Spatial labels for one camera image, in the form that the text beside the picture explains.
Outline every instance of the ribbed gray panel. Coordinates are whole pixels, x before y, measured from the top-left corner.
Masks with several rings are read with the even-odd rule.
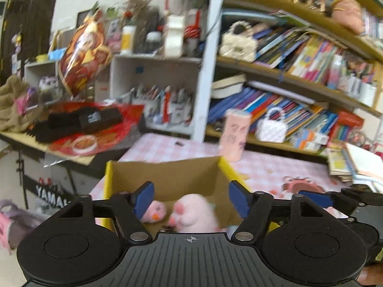
[[[121,263],[81,287],[298,287],[263,264],[255,250],[230,243],[223,234],[159,234],[130,248]],[[337,287],[358,287],[348,282]],[[43,287],[29,283],[25,287]]]

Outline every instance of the black circular motor housing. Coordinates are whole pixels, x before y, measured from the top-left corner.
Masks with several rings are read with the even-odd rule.
[[[47,286],[73,286],[96,279],[116,265],[122,245],[112,231],[78,218],[45,222],[17,249],[25,277]]]
[[[358,276],[367,257],[364,241],[326,214],[295,217],[265,237],[262,255],[274,271],[311,286],[333,286]]]

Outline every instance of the snack bag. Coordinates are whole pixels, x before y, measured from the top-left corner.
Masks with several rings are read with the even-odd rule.
[[[112,60],[104,45],[103,14],[87,16],[60,61],[59,75],[71,97],[77,96]]]

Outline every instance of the white jar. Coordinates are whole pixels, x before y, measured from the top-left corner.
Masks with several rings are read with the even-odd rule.
[[[121,54],[132,55],[137,26],[125,26],[122,28]]]

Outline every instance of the handbag handle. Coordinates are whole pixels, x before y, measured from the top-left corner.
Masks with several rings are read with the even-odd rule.
[[[269,119],[270,119],[270,114],[273,113],[274,111],[278,111],[278,112],[281,114],[281,116],[279,117],[279,119],[281,119],[281,121],[284,121],[284,120],[285,120],[285,112],[283,111],[282,108],[279,108],[279,107],[271,108],[271,109],[267,112],[265,119],[266,119],[266,120],[269,120]]]
[[[230,29],[229,29],[229,33],[230,34],[234,34],[234,29],[237,27],[237,26],[243,26],[246,31],[248,33],[248,36],[247,38],[252,38],[253,37],[253,34],[251,32],[251,25],[247,22],[247,21],[236,21],[234,24],[232,24],[230,26]]]

